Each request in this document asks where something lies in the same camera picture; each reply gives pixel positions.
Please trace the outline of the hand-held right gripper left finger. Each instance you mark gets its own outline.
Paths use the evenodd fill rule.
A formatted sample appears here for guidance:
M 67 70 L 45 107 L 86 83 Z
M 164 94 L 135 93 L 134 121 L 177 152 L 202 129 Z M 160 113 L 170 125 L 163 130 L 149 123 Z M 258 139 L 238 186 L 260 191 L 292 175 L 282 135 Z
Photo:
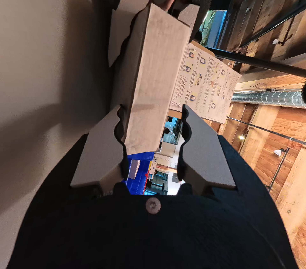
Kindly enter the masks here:
M 98 186 L 102 194 L 112 194 L 117 183 L 129 173 L 124 136 L 124 108 L 115 106 L 90 131 L 77 168 L 72 188 Z

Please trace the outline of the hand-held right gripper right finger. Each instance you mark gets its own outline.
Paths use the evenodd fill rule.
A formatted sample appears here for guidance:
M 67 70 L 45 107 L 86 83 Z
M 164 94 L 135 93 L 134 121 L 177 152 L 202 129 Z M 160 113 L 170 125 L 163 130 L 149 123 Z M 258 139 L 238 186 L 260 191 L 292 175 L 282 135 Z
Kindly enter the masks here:
M 235 189 L 217 133 L 186 104 L 182 106 L 182 122 L 178 179 L 190 184 L 194 194 L 204 194 L 212 187 Z

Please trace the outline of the blue plastic bin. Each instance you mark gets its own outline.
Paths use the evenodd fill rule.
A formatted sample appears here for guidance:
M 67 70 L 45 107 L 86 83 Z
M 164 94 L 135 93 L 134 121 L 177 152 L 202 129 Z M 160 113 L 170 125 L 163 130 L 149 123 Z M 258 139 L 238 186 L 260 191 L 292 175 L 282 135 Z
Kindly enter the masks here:
M 154 152 L 142 152 L 128 155 L 129 168 L 132 159 L 140 160 L 140 166 L 136 178 L 134 180 L 127 178 L 127 180 L 122 181 L 131 195 L 143 195 L 146 187 L 149 166 L 151 161 L 153 161 L 153 158 Z

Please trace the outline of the grey desk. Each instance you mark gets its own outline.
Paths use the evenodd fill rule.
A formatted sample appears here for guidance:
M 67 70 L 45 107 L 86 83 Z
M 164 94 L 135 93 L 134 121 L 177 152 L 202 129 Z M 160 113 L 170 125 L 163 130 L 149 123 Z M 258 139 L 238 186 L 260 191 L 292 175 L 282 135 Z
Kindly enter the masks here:
M 109 109 L 109 0 L 1 0 L 1 268 L 58 162 Z

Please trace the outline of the person's left hand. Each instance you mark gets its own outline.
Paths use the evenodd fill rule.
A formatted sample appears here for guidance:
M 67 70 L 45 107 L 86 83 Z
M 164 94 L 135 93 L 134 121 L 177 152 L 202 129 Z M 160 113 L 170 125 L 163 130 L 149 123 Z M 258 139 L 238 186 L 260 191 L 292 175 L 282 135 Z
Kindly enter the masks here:
M 172 4 L 175 2 L 175 0 L 165 0 L 164 2 L 158 4 L 157 6 L 161 8 L 163 11 L 168 12 Z

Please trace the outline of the black pole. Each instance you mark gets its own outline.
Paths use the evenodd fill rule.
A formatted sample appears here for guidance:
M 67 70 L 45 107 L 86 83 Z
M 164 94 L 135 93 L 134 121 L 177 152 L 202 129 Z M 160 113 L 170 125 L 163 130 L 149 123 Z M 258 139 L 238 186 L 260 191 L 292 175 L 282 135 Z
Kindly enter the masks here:
M 263 68 L 265 70 L 271 70 L 276 72 L 283 72 L 285 74 L 306 77 L 306 70 L 291 65 L 281 64 L 273 61 L 265 61 L 255 57 L 246 56 L 239 53 L 228 52 L 216 48 L 204 46 L 204 48 L 211 51 L 216 57 L 228 59 L 231 61 L 239 62 L 242 64 L 248 64 L 257 68 Z

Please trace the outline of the metal air duct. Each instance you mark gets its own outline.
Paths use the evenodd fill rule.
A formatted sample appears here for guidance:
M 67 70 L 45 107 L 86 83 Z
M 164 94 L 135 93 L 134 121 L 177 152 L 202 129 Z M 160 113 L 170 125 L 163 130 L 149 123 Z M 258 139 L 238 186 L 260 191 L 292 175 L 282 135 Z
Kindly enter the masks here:
M 235 103 L 250 103 L 299 109 L 306 108 L 300 90 L 236 92 L 233 94 L 231 101 Z

